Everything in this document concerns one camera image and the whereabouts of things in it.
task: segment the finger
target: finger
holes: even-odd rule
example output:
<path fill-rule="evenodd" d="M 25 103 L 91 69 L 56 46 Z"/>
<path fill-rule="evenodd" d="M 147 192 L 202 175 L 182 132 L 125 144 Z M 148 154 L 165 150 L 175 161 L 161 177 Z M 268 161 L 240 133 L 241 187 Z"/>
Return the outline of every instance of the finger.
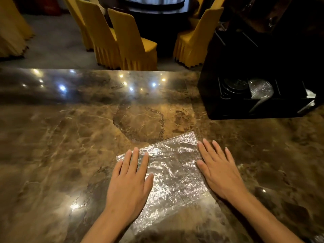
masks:
<path fill-rule="evenodd" d="M 129 165 L 128 172 L 127 173 L 136 173 L 138 166 L 138 148 L 134 147 L 134 151 L 132 154 L 132 161 Z"/>
<path fill-rule="evenodd" d="M 216 142 L 216 141 L 213 141 L 213 146 L 214 148 L 216 149 L 216 152 L 218 154 L 218 156 L 222 159 L 222 160 L 226 160 L 226 157 L 225 157 L 225 154 L 221 148 L 221 146 Z"/>
<path fill-rule="evenodd" d="M 209 178 L 210 177 L 210 172 L 208 169 L 208 166 L 205 164 L 204 161 L 202 160 L 197 160 L 197 165 L 204 177 Z"/>
<path fill-rule="evenodd" d="M 229 161 L 229 163 L 236 167 L 234 158 L 227 147 L 225 147 L 225 153 L 226 153 L 226 157 L 227 157 L 227 160 Z"/>
<path fill-rule="evenodd" d="M 125 155 L 124 160 L 123 160 L 123 165 L 122 165 L 121 171 L 120 171 L 121 175 L 125 175 L 127 173 L 128 167 L 129 167 L 129 162 L 131 160 L 131 156 L 132 156 L 132 151 L 129 149 L 126 152 L 126 155 Z"/>
<path fill-rule="evenodd" d="M 213 161 L 212 157 L 209 155 L 209 153 L 207 152 L 207 150 L 202 142 L 198 142 L 198 149 L 199 149 L 205 163 L 207 165 L 211 165 L 214 161 Z"/>
<path fill-rule="evenodd" d="M 145 198 L 148 197 L 148 195 L 150 194 L 150 192 L 152 190 L 153 178 L 154 178 L 154 175 L 151 173 L 148 175 L 148 177 L 146 178 L 146 180 L 144 182 L 144 196 L 145 196 Z"/>
<path fill-rule="evenodd" d="M 147 171 L 147 165 L 148 165 L 148 153 L 144 154 L 144 157 L 142 159 L 141 167 L 139 168 L 137 174 L 141 177 L 143 177 L 143 180 L 145 178 L 145 174 Z"/>
<path fill-rule="evenodd" d="M 210 143 L 206 139 L 203 139 L 202 141 L 213 161 L 220 161 L 220 157 L 216 153 L 215 149 L 213 149 L 213 147 L 210 145 Z"/>
<path fill-rule="evenodd" d="M 121 169 L 121 166 L 123 165 L 123 161 L 120 159 L 117 161 L 113 171 L 112 171 L 112 175 L 111 175 L 111 179 L 116 178 L 117 176 L 119 176 L 119 172 Z"/>

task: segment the left hand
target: left hand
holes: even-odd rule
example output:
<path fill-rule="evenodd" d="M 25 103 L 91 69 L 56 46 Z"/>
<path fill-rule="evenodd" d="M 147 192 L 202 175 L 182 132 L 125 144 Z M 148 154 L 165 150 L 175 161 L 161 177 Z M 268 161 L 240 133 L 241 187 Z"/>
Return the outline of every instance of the left hand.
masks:
<path fill-rule="evenodd" d="M 135 147 L 133 154 L 128 150 L 124 161 L 117 162 L 107 192 L 105 211 L 118 219 L 122 227 L 126 227 L 139 216 L 153 186 L 153 174 L 145 180 L 148 153 L 145 153 L 137 170 L 138 153 L 138 148 Z"/>

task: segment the round table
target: round table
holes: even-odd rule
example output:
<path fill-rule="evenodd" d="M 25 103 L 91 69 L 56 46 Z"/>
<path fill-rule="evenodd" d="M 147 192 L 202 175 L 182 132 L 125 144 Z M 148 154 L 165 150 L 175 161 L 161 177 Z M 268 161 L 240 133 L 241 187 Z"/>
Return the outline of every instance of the round table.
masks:
<path fill-rule="evenodd" d="M 197 0 L 99 0 L 104 8 L 134 16 L 141 37 L 157 43 L 158 57 L 172 56 L 177 34 L 190 29 Z"/>

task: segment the right hand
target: right hand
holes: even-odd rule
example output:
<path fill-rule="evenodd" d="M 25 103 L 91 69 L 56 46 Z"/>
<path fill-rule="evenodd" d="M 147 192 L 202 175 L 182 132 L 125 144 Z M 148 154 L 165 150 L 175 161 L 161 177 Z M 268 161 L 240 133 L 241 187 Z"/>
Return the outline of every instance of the right hand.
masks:
<path fill-rule="evenodd" d="M 226 156 L 216 141 L 213 147 L 206 139 L 198 142 L 198 148 L 202 160 L 197 161 L 200 171 L 206 178 L 209 187 L 223 199 L 233 203 L 242 196 L 249 194 L 241 175 L 235 165 L 233 156 L 228 148 L 225 148 Z"/>

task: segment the folded foil sheet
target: folded foil sheet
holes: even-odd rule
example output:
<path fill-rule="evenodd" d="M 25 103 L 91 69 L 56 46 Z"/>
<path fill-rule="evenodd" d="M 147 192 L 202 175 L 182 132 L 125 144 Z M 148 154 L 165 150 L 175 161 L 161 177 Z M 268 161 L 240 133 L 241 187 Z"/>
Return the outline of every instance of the folded foil sheet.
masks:
<path fill-rule="evenodd" d="M 208 191 L 196 165 L 201 155 L 194 132 L 141 148 L 139 166 L 145 152 L 149 154 L 146 176 L 153 173 L 154 182 L 143 211 L 131 226 L 135 233 L 201 199 Z"/>

